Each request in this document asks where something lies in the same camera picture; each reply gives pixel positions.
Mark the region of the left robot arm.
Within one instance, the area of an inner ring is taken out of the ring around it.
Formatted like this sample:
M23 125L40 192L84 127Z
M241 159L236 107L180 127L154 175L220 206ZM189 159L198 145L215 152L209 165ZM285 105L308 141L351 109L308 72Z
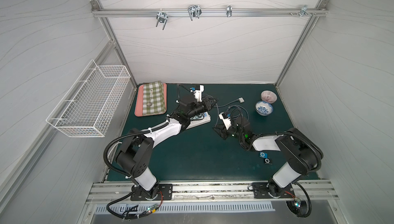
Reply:
M180 96L180 87L185 86L178 84L176 87L176 108L167 115L163 123L141 131L132 130L131 133L111 141L103 152L104 163L110 170L126 176L144 192L149 193L150 198L153 198L159 189L159 181L149 169L154 148L166 139L187 130L192 118L210 111L218 102L217 98L203 94L203 85L189 88L189 93L183 97Z

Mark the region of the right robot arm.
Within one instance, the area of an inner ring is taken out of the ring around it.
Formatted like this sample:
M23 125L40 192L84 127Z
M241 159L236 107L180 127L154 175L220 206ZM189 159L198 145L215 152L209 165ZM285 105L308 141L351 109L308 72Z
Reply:
M323 152L297 128L280 133L255 134L248 119L242 115L234 118L232 113L221 112L218 118L223 123L214 126L213 129L224 140L228 137L236 138L246 151L282 153L286 162L263 187L273 197L279 197L286 187L322 166Z

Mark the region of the white colourful power strip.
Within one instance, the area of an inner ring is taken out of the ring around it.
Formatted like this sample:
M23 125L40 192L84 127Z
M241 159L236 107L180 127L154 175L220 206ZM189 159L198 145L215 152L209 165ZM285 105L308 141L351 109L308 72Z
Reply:
M211 117L208 112L197 115L190 120L190 125L186 129L191 129L206 123L211 122Z

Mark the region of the blue mp3 player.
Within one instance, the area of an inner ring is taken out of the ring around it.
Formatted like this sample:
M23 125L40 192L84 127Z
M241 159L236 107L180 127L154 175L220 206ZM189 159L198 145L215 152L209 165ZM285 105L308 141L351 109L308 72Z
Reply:
M260 157L261 158L268 158L267 154L264 152L260 152Z

